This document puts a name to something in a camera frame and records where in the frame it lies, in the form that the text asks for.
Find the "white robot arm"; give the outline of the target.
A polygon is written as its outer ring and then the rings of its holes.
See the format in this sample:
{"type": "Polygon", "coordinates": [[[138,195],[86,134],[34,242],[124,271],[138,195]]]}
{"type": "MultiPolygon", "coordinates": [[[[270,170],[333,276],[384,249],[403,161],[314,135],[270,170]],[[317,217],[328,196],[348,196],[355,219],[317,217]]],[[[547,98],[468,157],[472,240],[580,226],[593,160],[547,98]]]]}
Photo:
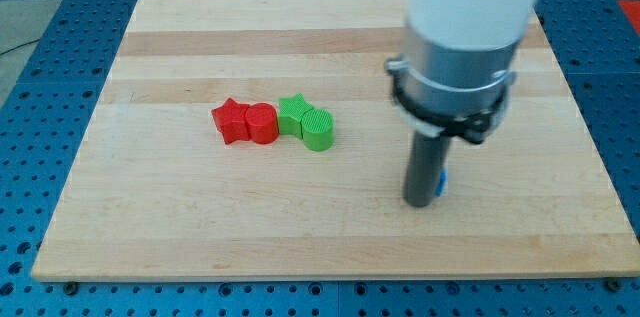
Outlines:
{"type": "Polygon", "coordinates": [[[480,144],[502,122],[536,1],[408,0],[404,40],[386,69],[418,133],[480,144]]]}

